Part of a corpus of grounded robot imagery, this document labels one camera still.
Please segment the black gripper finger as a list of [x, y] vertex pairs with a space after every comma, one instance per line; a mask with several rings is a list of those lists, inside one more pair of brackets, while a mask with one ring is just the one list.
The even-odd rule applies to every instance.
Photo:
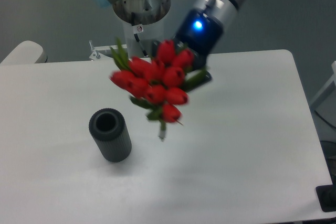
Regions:
[[194, 50], [192, 48], [190, 48], [190, 51], [194, 55], [194, 59], [193, 59], [193, 63], [192, 63], [193, 70], [198, 70], [198, 69], [201, 69], [201, 68], [205, 67], [205, 65], [207, 63], [206, 52], [203, 49]]
[[201, 87], [209, 82], [212, 81], [212, 75], [208, 72], [205, 71], [203, 74], [203, 77], [201, 78], [201, 80], [199, 81], [199, 83], [197, 84], [198, 87]]

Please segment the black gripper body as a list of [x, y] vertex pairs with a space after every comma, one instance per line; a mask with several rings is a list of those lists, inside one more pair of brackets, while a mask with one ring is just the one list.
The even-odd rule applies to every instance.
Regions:
[[192, 9], [182, 22], [175, 38], [202, 56], [208, 56], [224, 32], [223, 25], [200, 9]]

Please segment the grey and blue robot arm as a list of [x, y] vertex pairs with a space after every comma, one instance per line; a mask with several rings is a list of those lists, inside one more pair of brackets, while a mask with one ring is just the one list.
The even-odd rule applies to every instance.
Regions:
[[195, 54], [193, 68], [206, 66], [207, 57], [232, 23], [245, 0], [94, 0], [100, 7], [112, 7], [123, 24], [129, 56], [156, 56], [173, 20], [170, 13], [187, 1], [171, 32], [176, 49], [187, 46]]

